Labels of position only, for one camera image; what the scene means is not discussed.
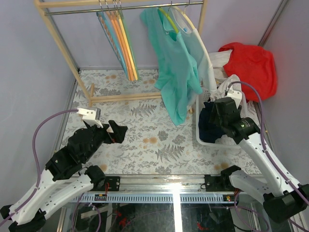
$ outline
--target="wooden frame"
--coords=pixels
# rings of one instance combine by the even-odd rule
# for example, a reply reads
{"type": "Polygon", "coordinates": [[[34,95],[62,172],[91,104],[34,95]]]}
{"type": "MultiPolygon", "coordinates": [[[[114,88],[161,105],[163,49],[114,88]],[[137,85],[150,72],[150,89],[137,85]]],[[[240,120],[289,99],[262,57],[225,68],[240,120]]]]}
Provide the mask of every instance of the wooden frame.
{"type": "MultiPolygon", "coordinates": [[[[147,2],[149,0],[121,0],[122,3],[132,3],[132,2],[147,2]]],[[[107,0],[108,4],[113,4],[112,0],[107,0]]],[[[206,8],[207,8],[208,0],[203,0],[201,5],[201,12],[198,22],[198,32],[202,34],[206,8]]],[[[65,58],[69,68],[71,69],[78,85],[81,87],[85,97],[89,101],[89,106],[91,107],[94,103],[99,102],[114,102],[114,101],[128,101],[128,100],[139,100],[139,99],[155,99],[161,98],[161,93],[138,93],[138,94],[128,94],[128,95],[115,95],[115,96],[94,96],[94,88],[95,85],[92,83],[90,87],[90,92],[88,92],[87,88],[82,81],[78,69],[75,66],[75,63],[70,56],[66,46],[64,45],[61,37],[59,36],[54,24],[51,21],[49,15],[45,15],[47,12],[47,8],[56,8],[56,7],[73,7],[73,6],[90,6],[90,5],[97,5],[99,6],[99,0],[71,0],[71,1],[52,1],[52,2],[40,2],[40,0],[34,0],[34,5],[37,8],[40,16],[42,17],[46,27],[48,28],[49,32],[51,33],[52,37],[54,38],[57,46],[59,47],[63,57],[65,58]]]]}

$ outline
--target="teal shirt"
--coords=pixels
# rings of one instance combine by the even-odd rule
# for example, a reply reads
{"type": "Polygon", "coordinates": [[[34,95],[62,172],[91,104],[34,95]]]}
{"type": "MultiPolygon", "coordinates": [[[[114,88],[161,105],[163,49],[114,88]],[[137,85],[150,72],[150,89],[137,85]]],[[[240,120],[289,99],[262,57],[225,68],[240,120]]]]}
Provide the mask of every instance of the teal shirt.
{"type": "Polygon", "coordinates": [[[161,90],[164,105],[173,123],[185,122],[191,91],[203,92],[197,73],[197,62],[188,53],[181,33],[165,25],[168,19],[158,8],[145,9],[140,18],[148,28],[148,37],[159,64],[159,79],[155,87],[161,90]]]}

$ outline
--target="hanging shirt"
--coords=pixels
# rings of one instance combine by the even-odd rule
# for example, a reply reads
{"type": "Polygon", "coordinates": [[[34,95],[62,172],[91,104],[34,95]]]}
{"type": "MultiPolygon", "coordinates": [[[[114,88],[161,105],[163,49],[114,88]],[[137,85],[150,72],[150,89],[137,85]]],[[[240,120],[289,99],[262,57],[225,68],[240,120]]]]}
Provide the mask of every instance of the hanging shirt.
{"type": "Polygon", "coordinates": [[[188,89],[203,92],[197,74],[197,63],[188,53],[180,32],[166,31],[168,19],[158,8],[145,9],[140,18],[148,28],[148,37],[159,64],[155,87],[161,90],[164,105],[177,126],[187,116],[188,89]]]}
{"type": "Polygon", "coordinates": [[[199,32],[197,29],[191,30],[189,28],[188,24],[183,20],[182,14],[179,11],[172,7],[169,11],[169,16],[175,22],[177,28],[182,34],[184,44],[186,45],[189,54],[197,62],[199,80],[203,81],[203,86],[208,89],[210,93],[216,93],[217,85],[214,78],[212,63],[206,47],[199,35],[199,32]]]}

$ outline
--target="table surface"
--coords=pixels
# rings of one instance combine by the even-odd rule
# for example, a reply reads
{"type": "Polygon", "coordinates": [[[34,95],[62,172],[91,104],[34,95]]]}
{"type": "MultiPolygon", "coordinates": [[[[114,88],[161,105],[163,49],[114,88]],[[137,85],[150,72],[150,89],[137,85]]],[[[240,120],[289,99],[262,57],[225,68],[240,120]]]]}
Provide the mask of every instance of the table surface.
{"type": "MultiPolygon", "coordinates": [[[[90,90],[95,84],[95,96],[158,92],[154,83],[157,70],[139,70],[140,80],[130,82],[122,70],[81,71],[81,78],[90,90]]],[[[249,116],[258,122],[252,102],[249,116]]],[[[88,107],[88,101],[77,87],[72,109],[88,107]]],[[[218,174],[237,165],[248,174],[260,174],[252,159],[238,148],[200,145],[196,140],[195,113],[175,126],[162,99],[96,103],[101,109],[100,121],[114,120],[128,126],[122,144],[103,144],[88,165],[98,165],[107,174],[218,174]]],[[[74,131],[84,127],[81,117],[70,114],[62,146],[74,131]]]]}

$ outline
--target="clothes rack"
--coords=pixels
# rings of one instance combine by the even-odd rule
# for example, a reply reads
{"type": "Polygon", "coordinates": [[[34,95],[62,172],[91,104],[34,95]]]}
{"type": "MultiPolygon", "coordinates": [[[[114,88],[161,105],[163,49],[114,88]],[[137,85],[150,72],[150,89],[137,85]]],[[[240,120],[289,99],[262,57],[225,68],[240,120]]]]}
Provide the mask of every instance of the clothes rack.
{"type": "MultiPolygon", "coordinates": [[[[147,2],[149,0],[122,0],[121,3],[134,3],[134,2],[147,2]]],[[[206,8],[208,0],[198,1],[198,2],[184,2],[184,3],[173,3],[172,6],[188,6],[188,5],[202,5],[200,11],[200,17],[198,22],[198,32],[202,33],[204,26],[206,8]]],[[[113,4],[113,0],[107,0],[107,4],[113,4]]],[[[71,0],[71,1],[52,1],[52,2],[41,2],[40,0],[34,0],[34,5],[37,8],[40,16],[42,17],[46,27],[53,36],[59,50],[61,51],[63,57],[65,58],[69,68],[71,69],[78,85],[81,87],[85,97],[89,101],[89,106],[91,107],[94,103],[100,102],[114,102],[114,101],[128,101],[128,100],[140,100],[140,99],[155,99],[161,98],[161,93],[138,93],[138,94],[128,94],[128,95],[115,95],[115,96],[94,96],[95,85],[92,83],[90,87],[90,92],[84,85],[84,82],[80,78],[79,69],[76,67],[73,58],[71,57],[68,49],[66,48],[62,38],[57,32],[55,25],[52,22],[52,15],[68,15],[68,14],[79,14],[79,13],[93,13],[100,12],[102,9],[93,9],[93,10],[77,10],[77,11],[59,11],[59,12],[49,12],[49,8],[58,8],[58,7],[77,7],[77,6],[91,6],[99,5],[99,0],[71,0]]],[[[150,7],[164,7],[171,6],[171,4],[159,4],[159,5],[142,5],[142,6],[129,6],[122,7],[122,10],[130,9],[140,9],[140,8],[150,8],[150,7]]]]}

